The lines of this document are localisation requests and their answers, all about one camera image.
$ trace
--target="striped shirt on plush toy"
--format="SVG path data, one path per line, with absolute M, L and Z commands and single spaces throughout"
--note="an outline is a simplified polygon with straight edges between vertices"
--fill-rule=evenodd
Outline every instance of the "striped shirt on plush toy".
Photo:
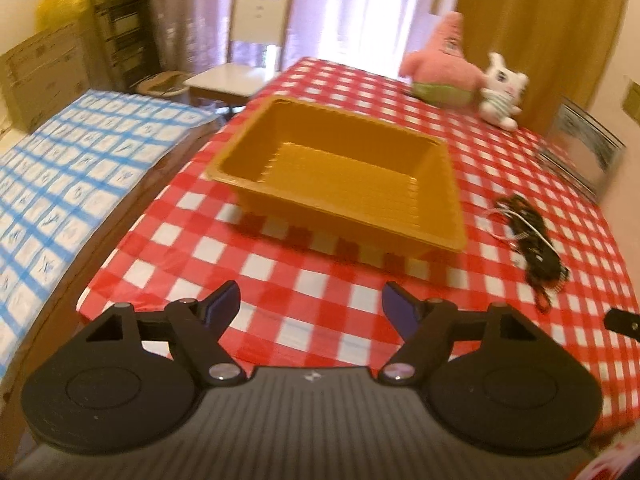
M 491 92 L 484 100 L 495 108 L 496 118 L 499 121 L 505 117 L 511 117 L 511 103 L 513 102 L 511 96 Z

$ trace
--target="white chair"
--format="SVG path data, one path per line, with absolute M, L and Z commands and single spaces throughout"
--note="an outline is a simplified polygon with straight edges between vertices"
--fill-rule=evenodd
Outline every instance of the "white chair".
M 226 63 L 215 66 L 185 81 L 192 100 L 220 100 L 231 106 L 243 106 L 282 70 L 284 46 L 293 0 L 232 0 L 229 19 Z M 280 55 L 276 72 L 233 63 L 232 42 L 277 45 Z

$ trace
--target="patrick star plush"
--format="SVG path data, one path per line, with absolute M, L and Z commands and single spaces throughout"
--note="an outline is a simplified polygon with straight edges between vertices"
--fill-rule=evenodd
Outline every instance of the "patrick star plush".
M 400 77 L 411 77 L 414 95 L 434 106 L 465 106 L 484 88 L 484 73 L 462 54 L 463 16 L 448 12 L 424 49 L 406 54 Z

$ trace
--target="white cable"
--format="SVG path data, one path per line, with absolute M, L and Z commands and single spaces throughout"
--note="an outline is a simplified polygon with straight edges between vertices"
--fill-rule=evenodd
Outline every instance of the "white cable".
M 489 215 L 492 215 L 492 214 L 495 214 L 495 213 L 501 213 L 503 215 L 516 217 L 516 218 L 519 218 L 520 220 L 522 220 L 538 236 L 538 238 L 540 238 L 545 244 L 547 244 L 549 246 L 549 248 L 556 254 L 556 256 L 558 256 L 558 260 L 560 260 L 560 266 L 564 267 L 566 269 L 566 266 L 564 265 L 564 263 L 562 263 L 562 258 L 560 257 L 560 254 L 558 254 L 558 251 L 556 251 L 556 248 L 553 247 L 553 245 L 545 237 L 543 237 L 543 235 L 540 234 L 540 232 L 535 227 L 533 227 L 533 225 L 531 225 L 528 221 L 526 221 L 521 215 L 519 215 L 515 211 L 512 211 L 511 209 L 508 209 L 508 208 L 505 207 L 505 208 L 498 208 L 498 209 L 487 209 L 484 212 L 484 217 L 487 218 Z M 517 235 L 516 237 L 513 237 L 513 238 L 507 238 L 507 237 L 501 238 L 501 237 L 499 237 L 498 235 L 496 235 L 496 234 L 494 234 L 492 232 L 489 232 L 489 234 L 491 236 L 493 236 L 494 238 L 496 238 L 497 240 L 500 240 L 502 242 L 508 242 L 509 245 L 512 248 L 514 248 L 513 247 L 514 244 L 512 245 L 512 243 L 514 241 L 523 240 L 524 238 L 529 236 L 527 234 L 525 234 L 524 236 L 522 236 L 522 234 L 519 234 L 519 235 Z M 558 292 L 560 292 L 564 288 L 564 282 L 566 280 L 567 280 L 566 273 L 565 272 L 561 272 L 560 273 L 560 279 L 558 280 L 558 283 L 556 284 L 556 286 L 553 287 L 553 288 L 546 288 L 546 287 L 545 288 L 546 288 L 546 290 L 551 290 L 551 291 L 553 291 L 554 293 L 557 294 Z
M 558 258 L 560 258 L 560 254 L 558 254 L 558 251 L 556 251 L 556 248 L 553 247 L 553 245 L 545 238 L 543 237 L 542 234 L 540 234 L 540 232 L 533 227 L 533 225 L 531 225 L 529 222 L 527 222 L 521 215 L 519 215 L 518 213 L 516 213 L 515 211 L 512 211 L 511 209 L 507 209 L 507 208 L 499 208 L 499 209 L 488 209 L 487 211 L 484 212 L 484 216 L 487 217 L 491 214 L 495 214 L 495 213 L 501 213 L 503 215 L 507 215 L 507 216 L 512 216 L 512 217 L 516 217 L 519 218 L 520 220 L 522 220 L 527 226 L 529 226 L 529 228 L 545 243 L 549 246 L 549 248 L 556 253 L 556 255 L 558 256 Z M 526 238 L 528 235 L 525 236 L 516 236 L 514 238 L 500 238 L 498 235 L 494 234 L 494 233 L 490 233 L 494 238 L 501 240 L 503 242 L 511 242 L 513 240 L 523 240 L 524 238 Z

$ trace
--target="chair backrest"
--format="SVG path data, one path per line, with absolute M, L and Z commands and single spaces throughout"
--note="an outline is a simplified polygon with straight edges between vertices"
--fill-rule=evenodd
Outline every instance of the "chair backrest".
M 284 47 L 292 3 L 293 0 L 232 0 L 226 62 L 230 62 L 233 41 Z

